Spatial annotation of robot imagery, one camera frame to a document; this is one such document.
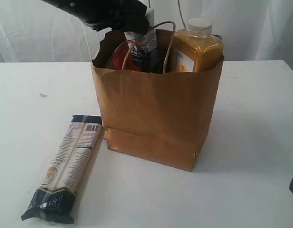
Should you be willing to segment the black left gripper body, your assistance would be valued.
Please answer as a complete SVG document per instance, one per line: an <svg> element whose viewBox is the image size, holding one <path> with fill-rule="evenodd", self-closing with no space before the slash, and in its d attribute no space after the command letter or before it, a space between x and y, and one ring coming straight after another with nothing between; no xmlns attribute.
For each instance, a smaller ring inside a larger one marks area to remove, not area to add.
<svg viewBox="0 0 293 228"><path fill-rule="evenodd" d="M95 31L147 33L147 6L139 0L46 0L46 3L79 18Z"/></svg>

